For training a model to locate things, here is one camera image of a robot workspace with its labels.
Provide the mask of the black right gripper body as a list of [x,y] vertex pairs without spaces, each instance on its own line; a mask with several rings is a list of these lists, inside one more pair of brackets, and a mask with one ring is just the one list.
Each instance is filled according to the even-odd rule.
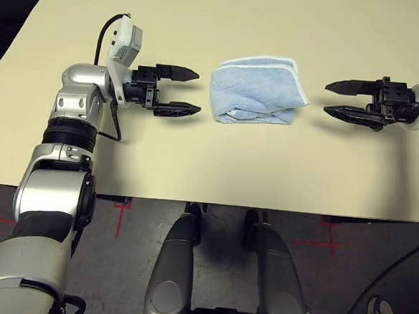
[[383,77],[372,83],[368,88],[372,97],[365,110],[368,119],[366,126],[379,131],[386,125],[395,123],[412,123],[419,115],[419,102],[415,93],[404,82],[393,82],[389,77]]

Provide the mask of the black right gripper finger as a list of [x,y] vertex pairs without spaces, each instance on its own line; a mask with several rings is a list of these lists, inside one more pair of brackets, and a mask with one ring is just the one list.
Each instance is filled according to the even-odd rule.
[[325,89],[340,95],[376,95],[381,88],[381,82],[361,81],[361,80],[343,80],[325,85]]
[[368,127],[373,131],[382,130],[385,126],[384,118],[379,113],[367,112],[358,107],[348,106],[326,106],[324,111],[331,117],[339,119],[349,124]]

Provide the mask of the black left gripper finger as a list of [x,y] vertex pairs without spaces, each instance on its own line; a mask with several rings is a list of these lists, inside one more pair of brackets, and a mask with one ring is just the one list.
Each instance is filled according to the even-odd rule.
[[185,82],[199,78],[199,75],[187,67],[176,65],[156,65],[158,79],[173,80],[176,82]]
[[171,101],[170,103],[158,103],[154,106],[154,116],[165,118],[180,118],[197,114],[201,107],[186,102]]

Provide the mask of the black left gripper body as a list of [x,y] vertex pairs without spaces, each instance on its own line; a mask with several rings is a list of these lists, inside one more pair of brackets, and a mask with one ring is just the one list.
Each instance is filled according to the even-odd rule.
[[132,71],[131,79],[124,84],[123,91],[128,103],[142,105],[155,110],[159,106],[157,82],[160,80],[159,67],[138,66]]

